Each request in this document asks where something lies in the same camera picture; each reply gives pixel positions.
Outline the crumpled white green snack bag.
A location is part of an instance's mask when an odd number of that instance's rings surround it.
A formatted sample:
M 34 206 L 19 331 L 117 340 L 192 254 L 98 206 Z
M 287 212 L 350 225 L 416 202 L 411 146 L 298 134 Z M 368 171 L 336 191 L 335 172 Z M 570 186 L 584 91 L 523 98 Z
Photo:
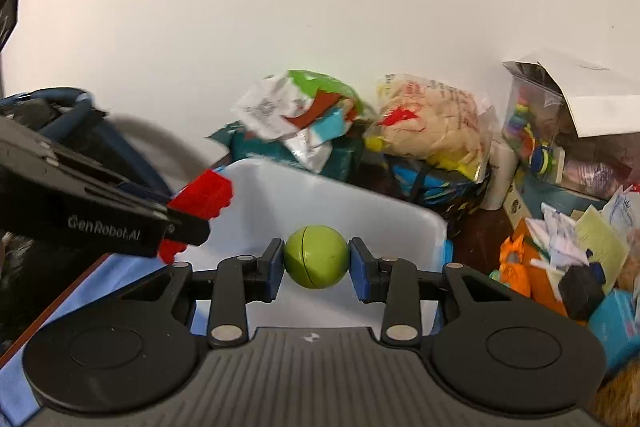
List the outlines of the crumpled white green snack bag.
M 232 106 L 240 123 L 265 141 L 315 148 L 344 135 L 363 116 L 357 92 L 332 76 L 290 69 L 253 84 Z

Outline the blue cloth mat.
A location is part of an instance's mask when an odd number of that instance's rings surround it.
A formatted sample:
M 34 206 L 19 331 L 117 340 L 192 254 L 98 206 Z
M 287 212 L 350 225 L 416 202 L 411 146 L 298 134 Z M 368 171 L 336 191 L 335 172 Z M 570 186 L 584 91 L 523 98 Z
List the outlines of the blue cloth mat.
M 190 383 L 207 355 L 189 265 L 114 256 L 1 371 L 1 422 L 52 410 L 82 421 L 139 413 Z

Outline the teal tissue pack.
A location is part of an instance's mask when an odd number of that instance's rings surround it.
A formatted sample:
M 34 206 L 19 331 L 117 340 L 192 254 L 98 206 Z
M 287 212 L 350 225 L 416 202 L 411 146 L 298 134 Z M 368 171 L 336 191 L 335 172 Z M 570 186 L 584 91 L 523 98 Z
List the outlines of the teal tissue pack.
M 292 140 L 262 140 L 239 121 L 233 121 L 209 135 L 208 139 L 228 150 L 226 165 L 241 159 L 262 158 L 346 182 L 362 158 L 362 135 L 361 124 L 354 124 L 344 135 L 318 147 L 307 148 L 297 136 Z

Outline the white plastic bin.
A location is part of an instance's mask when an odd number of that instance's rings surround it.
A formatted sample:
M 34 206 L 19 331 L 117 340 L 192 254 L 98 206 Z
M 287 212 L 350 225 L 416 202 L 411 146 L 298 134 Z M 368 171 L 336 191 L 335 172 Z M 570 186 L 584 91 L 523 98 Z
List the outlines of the white plastic bin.
M 210 224 L 208 241 L 179 260 L 196 271 L 213 270 L 224 258 L 260 255 L 271 239 L 288 239 L 305 225 L 326 225 L 343 239 L 359 237 L 375 257 L 398 257 L 438 272 L 446 256 L 446 225 L 436 213 L 349 184 L 262 159 L 224 168 L 233 198 Z M 247 307 L 250 329 L 356 327 L 379 329 L 383 307 L 357 299 L 352 283 L 311 291 L 283 277 L 273 303 Z

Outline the red toy brick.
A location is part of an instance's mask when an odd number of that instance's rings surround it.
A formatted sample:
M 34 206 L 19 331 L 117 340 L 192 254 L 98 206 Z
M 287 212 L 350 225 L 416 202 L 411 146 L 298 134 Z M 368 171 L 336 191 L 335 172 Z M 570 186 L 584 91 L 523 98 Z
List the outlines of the red toy brick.
M 204 244 L 209 238 L 209 221 L 230 206 L 232 197 L 229 179 L 214 170 L 200 174 L 168 202 L 172 228 L 160 242 L 158 257 L 170 265 L 186 247 Z

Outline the clear box with colourful toys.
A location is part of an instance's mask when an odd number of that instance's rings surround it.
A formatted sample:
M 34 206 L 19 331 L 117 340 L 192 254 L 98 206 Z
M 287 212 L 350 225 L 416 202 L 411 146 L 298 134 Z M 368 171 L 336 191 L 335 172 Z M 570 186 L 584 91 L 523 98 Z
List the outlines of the clear box with colourful toys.
M 513 75 L 502 134 L 538 179 L 608 198 L 639 181 L 639 132 L 579 138 L 560 91 L 538 68 Z

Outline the orange dinosaur toy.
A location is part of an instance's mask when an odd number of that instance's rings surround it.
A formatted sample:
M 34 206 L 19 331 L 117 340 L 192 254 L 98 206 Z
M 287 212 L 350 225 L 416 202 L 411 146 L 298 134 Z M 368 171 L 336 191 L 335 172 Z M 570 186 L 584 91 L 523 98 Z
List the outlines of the orange dinosaur toy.
M 532 295 L 529 276 L 524 265 L 524 236 L 506 239 L 500 246 L 499 268 L 489 274 L 491 280 L 497 281 L 517 293 L 529 298 Z

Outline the green ball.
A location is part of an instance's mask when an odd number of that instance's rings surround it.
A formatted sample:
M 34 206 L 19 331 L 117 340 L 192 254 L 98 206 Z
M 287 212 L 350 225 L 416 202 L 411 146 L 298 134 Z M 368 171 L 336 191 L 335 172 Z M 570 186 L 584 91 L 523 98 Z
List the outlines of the green ball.
M 283 248 L 286 272 L 299 286 L 326 289 L 336 285 L 349 267 L 349 250 L 340 233 L 325 225 L 294 232 Z

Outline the orange box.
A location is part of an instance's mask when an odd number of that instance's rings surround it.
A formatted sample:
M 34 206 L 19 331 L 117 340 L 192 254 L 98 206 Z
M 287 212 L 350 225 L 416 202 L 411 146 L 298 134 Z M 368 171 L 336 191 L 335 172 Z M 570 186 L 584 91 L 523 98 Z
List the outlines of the orange box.
M 555 268 L 542 253 L 542 249 L 535 243 L 532 233 L 524 219 L 518 222 L 511 239 L 524 236 L 524 265 L 526 266 L 532 298 L 536 303 L 568 317 L 559 291 L 559 283 L 568 268 Z

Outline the white paper sheet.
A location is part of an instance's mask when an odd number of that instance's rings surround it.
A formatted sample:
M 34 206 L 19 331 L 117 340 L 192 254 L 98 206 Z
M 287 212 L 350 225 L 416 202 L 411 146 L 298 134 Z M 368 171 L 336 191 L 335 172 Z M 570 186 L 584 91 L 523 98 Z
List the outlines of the white paper sheet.
M 579 138 L 639 132 L 638 80 L 552 49 L 503 66 L 523 78 L 533 78 L 526 66 L 546 74 L 564 98 Z

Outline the prawn cracker bag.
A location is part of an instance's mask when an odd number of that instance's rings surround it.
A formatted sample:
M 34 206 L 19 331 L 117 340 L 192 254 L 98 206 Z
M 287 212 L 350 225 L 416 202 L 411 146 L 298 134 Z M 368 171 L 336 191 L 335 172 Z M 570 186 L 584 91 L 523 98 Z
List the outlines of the prawn cracker bag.
M 475 183 L 484 179 L 497 128 L 489 98 L 437 80 L 390 74 L 376 86 L 376 99 L 378 118 L 364 134 L 369 150 L 424 160 Z

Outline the light blue box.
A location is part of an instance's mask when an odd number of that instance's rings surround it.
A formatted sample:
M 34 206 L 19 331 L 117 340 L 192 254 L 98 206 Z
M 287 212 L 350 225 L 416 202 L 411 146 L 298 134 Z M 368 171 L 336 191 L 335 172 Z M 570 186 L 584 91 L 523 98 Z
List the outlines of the light blue box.
M 628 291 L 613 289 L 591 315 L 587 327 L 605 352 L 606 373 L 614 374 L 639 355 L 639 323 Z

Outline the black small box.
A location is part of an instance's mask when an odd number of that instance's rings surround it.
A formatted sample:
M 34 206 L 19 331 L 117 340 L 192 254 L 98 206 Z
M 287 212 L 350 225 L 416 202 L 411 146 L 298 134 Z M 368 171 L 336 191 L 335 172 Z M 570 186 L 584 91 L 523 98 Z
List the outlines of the black small box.
M 559 283 L 567 316 L 576 321 L 588 321 L 605 297 L 604 283 L 605 275 L 599 262 L 571 265 Z

